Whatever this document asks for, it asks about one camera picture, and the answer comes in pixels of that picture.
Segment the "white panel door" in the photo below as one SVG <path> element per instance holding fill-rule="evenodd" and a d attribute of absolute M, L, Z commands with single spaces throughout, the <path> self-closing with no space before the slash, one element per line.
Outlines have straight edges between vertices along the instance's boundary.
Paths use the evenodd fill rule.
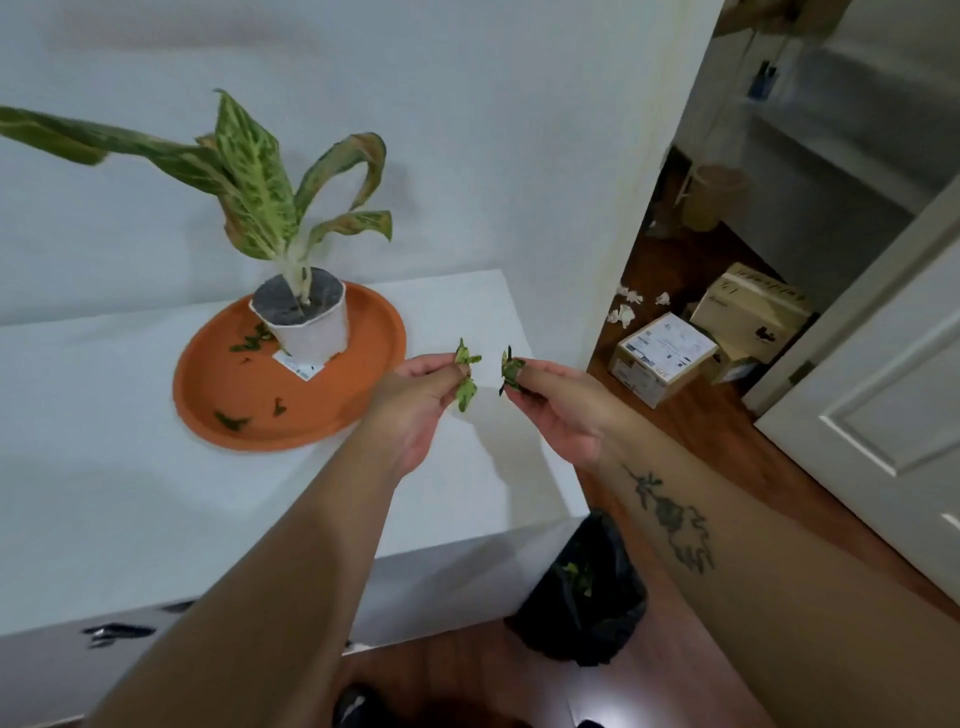
<path fill-rule="evenodd" d="M 755 425 L 960 605 L 960 235 Z"/>

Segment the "round orange plastic tray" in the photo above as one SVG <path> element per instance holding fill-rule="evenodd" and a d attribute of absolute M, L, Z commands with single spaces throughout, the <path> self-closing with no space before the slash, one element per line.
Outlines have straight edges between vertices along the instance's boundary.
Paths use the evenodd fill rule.
<path fill-rule="evenodd" d="M 242 453 L 293 450 L 326 439 L 364 412 L 374 386 L 406 355 L 406 331 L 395 307 L 372 288 L 346 284 L 349 342 L 310 381 L 298 379 L 272 356 L 279 343 L 232 353 L 258 317 L 252 295 L 231 301 L 206 322 L 181 353 L 174 370 L 173 402 L 189 431 L 220 448 Z M 272 416 L 275 398 L 287 411 Z M 214 417 L 250 417 L 240 432 Z"/>

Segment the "blue container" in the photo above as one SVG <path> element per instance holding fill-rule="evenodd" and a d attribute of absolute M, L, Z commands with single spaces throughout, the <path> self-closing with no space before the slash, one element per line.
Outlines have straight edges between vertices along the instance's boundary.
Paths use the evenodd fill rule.
<path fill-rule="evenodd" d="M 761 66 L 750 81 L 747 99 L 750 102 L 762 103 L 767 101 L 779 79 L 779 68 L 769 59 L 762 61 Z"/>

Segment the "black trash bag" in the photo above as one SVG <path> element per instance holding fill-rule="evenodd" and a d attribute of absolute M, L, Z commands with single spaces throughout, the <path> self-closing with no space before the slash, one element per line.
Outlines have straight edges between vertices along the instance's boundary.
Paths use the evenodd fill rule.
<path fill-rule="evenodd" d="M 561 564 L 585 561 L 594 570 L 592 598 L 575 598 Z M 624 649 L 646 614 L 649 594 L 617 524 L 594 509 L 504 624 L 529 649 L 580 667 L 606 665 Z"/>

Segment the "white wall shelf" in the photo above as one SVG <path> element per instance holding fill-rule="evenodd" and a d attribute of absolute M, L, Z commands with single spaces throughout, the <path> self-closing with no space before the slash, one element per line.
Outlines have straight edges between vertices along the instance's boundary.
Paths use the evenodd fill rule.
<path fill-rule="evenodd" d="M 780 140 L 913 215 L 960 175 L 960 41 L 792 41 L 776 65 L 766 99 L 740 103 L 743 160 Z"/>

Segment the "large brown cardboard box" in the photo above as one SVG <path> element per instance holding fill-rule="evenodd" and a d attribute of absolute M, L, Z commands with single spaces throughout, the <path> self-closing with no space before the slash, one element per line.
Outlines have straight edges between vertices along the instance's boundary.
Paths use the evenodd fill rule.
<path fill-rule="evenodd" d="M 734 263 L 706 289 L 690 323 L 718 343 L 770 365 L 813 314 L 810 299 L 797 288 Z"/>

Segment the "green leaf scrap cluster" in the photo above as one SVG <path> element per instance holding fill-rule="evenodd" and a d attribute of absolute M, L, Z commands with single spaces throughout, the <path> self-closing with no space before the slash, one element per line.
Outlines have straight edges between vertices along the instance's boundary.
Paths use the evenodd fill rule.
<path fill-rule="evenodd" d="M 233 354 L 253 353 L 261 351 L 268 344 L 276 343 L 278 343 L 278 339 L 275 334 L 265 322 L 260 321 L 254 326 L 252 333 L 245 334 L 242 340 L 231 345 L 228 351 Z"/>

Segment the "person's black shoe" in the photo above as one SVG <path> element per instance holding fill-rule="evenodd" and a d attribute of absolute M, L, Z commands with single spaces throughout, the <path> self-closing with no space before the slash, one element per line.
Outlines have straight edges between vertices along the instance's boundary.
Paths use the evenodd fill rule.
<path fill-rule="evenodd" d="M 398 717 L 372 685 L 353 683 L 337 698 L 331 728 L 397 728 Z"/>

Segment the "small torn green leaf piece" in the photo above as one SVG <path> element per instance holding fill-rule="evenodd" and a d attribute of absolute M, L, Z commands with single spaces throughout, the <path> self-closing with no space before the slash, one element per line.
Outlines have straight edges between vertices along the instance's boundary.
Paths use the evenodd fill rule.
<path fill-rule="evenodd" d="M 526 360 L 515 357 L 512 347 L 507 346 L 501 357 L 502 384 L 498 390 L 499 396 L 502 396 L 508 389 L 519 393 L 526 392 L 526 389 L 519 382 L 519 374 L 525 366 Z"/>

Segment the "person's left hand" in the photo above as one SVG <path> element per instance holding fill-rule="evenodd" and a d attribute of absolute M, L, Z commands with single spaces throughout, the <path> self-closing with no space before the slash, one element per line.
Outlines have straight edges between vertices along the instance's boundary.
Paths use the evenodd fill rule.
<path fill-rule="evenodd" d="M 364 416 L 350 435 L 361 455 L 396 486 L 419 467 L 429 452 L 439 421 L 450 404 L 423 397 L 416 380 L 454 364 L 455 354 L 423 354 L 388 371 L 374 389 Z"/>

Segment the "white paper label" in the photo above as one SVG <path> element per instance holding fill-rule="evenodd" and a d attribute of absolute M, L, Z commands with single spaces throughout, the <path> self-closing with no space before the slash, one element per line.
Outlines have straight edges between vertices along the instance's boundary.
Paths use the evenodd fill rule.
<path fill-rule="evenodd" d="M 298 362 L 283 348 L 276 350 L 271 358 L 303 382 L 310 382 L 325 367 L 324 365 Z"/>

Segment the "long torn green leaf piece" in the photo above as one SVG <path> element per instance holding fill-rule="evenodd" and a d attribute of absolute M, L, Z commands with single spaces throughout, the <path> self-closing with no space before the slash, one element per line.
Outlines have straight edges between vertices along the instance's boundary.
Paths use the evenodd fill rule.
<path fill-rule="evenodd" d="M 475 364 L 481 362 L 481 354 L 471 354 L 463 337 L 460 337 L 458 346 L 455 350 L 454 364 L 458 367 L 466 368 L 467 372 L 459 382 L 455 391 L 455 402 L 460 413 L 466 413 L 474 396 L 477 392 L 477 385 L 474 382 L 471 371 Z"/>

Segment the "variegated green houseplant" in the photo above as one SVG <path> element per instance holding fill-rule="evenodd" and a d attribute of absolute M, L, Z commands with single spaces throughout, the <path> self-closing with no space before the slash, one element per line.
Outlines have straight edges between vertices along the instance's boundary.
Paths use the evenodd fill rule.
<path fill-rule="evenodd" d="M 86 166 L 102 164 L 110 155 L 139 157 L 214 196 L 233 247 L 249 258 L 273 262 L 295 308 L 305 310 L 315 297 L 309 257 L 326 237 L 374 232 L 392 239 L 392 213 L 363 209 L 380 186 L 386 144 L 372 131 L 351 134 L 314 161 L 294 187 L 279 141 L 227 91 L 217 89 L 217 94 L 214 130 L 193 144 L 8 105 L 0 105 L 0 137 Z M 302 235 L 306 213 L 321 189 L 358 165 L 366 166 L 366 176 L 348 210 Z"/>

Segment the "brown carton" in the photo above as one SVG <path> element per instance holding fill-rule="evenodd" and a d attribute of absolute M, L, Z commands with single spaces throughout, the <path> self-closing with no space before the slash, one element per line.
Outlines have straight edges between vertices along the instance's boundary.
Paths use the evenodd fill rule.
<path fill-rule="evenodd" d="M 823 40 L 832 35 L 854 0 L 728 0 L 712 38 L 744 31 Z"/>

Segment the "person's left forearm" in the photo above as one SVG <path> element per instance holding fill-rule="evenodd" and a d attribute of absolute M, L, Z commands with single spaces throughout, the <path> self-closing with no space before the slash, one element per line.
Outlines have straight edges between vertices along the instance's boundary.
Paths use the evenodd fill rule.
<path fill-rule="evenodd" d="M 306 728 L 348 641 L 402 459 L 348 442 L 82 728 Z"/>

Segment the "white cabinet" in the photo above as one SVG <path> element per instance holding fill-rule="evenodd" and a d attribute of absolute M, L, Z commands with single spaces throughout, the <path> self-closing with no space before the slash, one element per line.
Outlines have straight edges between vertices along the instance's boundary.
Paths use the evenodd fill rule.
<path fill-rule="evenodd" d="M 530 352 L 499 270 L 378 283 L 410 352 L 483 356 L 396 492 L 349 641 L 389 646 L 514 613 L 587 515 L 572 467 L 498 397 Z M 188 340 L 225 301 L 0 328 L 0 728 L 88 712 L 273 525 L 345 434 L 228 451 L 175 412 Z M 80 631 L 148 625 L 88 649 Z"/>

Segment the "person's right forearm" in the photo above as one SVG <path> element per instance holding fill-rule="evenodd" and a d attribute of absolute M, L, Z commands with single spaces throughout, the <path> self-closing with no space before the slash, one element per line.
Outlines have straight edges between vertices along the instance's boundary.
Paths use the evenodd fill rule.
<path fill-rule="evenodd" d="M 596 475 L 779 725 L 960 728 L 960 622 L 635 413 L 588 432 Z"/>

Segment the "person's right hand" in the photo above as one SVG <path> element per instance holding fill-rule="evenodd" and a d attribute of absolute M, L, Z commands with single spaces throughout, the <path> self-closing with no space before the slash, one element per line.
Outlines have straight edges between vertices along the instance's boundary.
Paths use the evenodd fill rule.
<path fill-rule="evenodd" d="M 582 370 L 555 362 L 527 358 L 519 383 L 558 379 L 552 406 L 558 421 L 531 421 L 549 447 L 575 468 L 599 475 L 625 462 L 623 436 L 633 411 L 600 382 Z"/>

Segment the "green leaf scraps in bag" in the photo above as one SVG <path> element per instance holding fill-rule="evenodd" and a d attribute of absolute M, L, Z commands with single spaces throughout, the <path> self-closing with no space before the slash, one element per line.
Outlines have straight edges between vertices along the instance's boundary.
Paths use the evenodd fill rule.
<path fill-rule="evenodd" d="M 560 571 L 575 599 L 585 601 L 593 597 L 595 574 L 589 562 L 567 561 L 560 565 Z"/>

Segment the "small flat cardboard box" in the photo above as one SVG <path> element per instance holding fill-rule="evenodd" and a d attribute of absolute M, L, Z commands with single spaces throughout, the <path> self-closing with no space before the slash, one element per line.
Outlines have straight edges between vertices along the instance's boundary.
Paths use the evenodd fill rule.
<path fill-rule="evenodd" d="M 714 385 L 732 383 L 747 378 L 761 364 L 748 352 L 718 340 L 714 352 L 702 363 L 702 376 Z"/>

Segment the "white plant pot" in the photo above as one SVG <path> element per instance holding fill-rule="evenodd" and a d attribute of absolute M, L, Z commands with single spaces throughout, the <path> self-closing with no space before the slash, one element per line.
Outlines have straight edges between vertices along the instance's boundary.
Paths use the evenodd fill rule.
<path fill-rule="evenodd" d="M 347 285 L 327 270 L 286 270 L 261 283 L 248 307 L 298 365 L 323 367 L 350 342 Z"/>

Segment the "cardboard box with white label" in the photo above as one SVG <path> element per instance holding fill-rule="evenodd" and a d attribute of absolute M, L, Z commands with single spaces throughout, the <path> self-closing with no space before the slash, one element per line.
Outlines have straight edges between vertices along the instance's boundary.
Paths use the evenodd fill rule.
<path fill-rule="evenodd" d="M 607 370 L 654 409 L 694 380 L 718 350 L 709 335 L 668 312 L 621 340 Z"/>

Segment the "woven tan basket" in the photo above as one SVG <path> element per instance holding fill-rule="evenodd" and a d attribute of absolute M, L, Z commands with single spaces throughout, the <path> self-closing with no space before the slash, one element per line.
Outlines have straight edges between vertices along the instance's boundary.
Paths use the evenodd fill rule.
<path fill-rule="evenodd" d="M 736 208 L 749 185 L 749 176 L 738 167 L 718 163 L 693 166 L 678 196 L 679 224 L 694 233 L 713 231 Z"/>

